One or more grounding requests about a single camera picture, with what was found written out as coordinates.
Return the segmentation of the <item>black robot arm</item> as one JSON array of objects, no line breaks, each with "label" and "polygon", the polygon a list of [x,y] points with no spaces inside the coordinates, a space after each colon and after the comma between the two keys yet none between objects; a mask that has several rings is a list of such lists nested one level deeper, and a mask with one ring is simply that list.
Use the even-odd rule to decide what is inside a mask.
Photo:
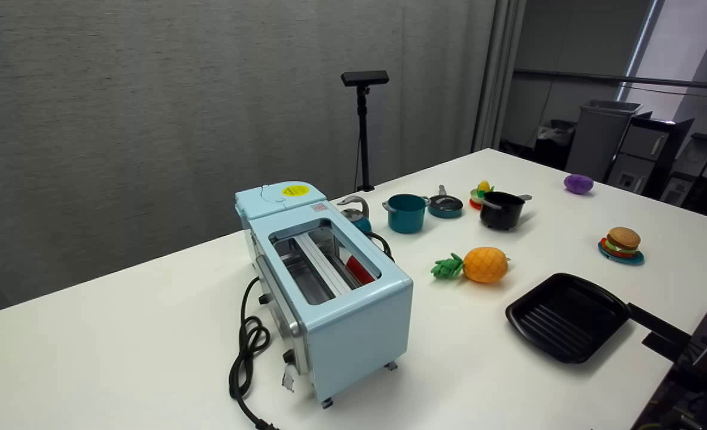
[{"label": "black robot arm", "polygon": [[707,314],[692,333],[640,305],[631,318],[647,327],[641,343],[671,364],[631,430],[707,430]]}]

